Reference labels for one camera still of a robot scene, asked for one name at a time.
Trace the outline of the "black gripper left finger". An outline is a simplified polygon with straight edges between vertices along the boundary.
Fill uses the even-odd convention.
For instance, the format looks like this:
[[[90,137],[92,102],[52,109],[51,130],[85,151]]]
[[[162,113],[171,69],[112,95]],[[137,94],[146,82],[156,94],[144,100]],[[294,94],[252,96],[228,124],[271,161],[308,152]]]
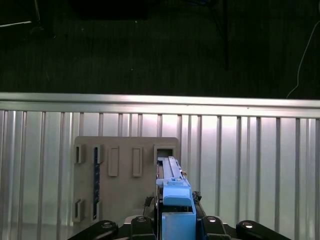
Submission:
[[[152,196],[145,199],[142,215],[130,216],[122,226],[111,220],[102,220],[80,231],[71,240],[155,240],[154,220],[146,210],[154,202]]]

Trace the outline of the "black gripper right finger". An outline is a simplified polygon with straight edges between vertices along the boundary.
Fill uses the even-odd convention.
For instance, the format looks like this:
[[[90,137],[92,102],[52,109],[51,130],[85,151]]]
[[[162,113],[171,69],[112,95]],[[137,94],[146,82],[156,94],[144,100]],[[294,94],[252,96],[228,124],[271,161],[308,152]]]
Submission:
[[[206,215],[201,206],[201,193],[192,192],[196,210],[197,240],[290,240],[288,237],[252,220],[243,220],[231,227],[218,216]]]

